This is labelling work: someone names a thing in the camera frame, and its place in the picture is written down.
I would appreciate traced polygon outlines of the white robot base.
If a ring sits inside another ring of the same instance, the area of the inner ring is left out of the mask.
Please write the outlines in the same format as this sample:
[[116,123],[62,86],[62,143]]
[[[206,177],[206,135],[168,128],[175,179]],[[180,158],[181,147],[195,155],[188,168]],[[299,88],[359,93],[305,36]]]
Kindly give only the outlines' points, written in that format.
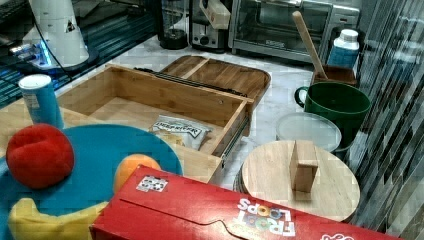
[[22,44],[10,49],[13,56],[39,72],[79,71],[98,58],[77,25],[71,0],[29,0],[34,17]]

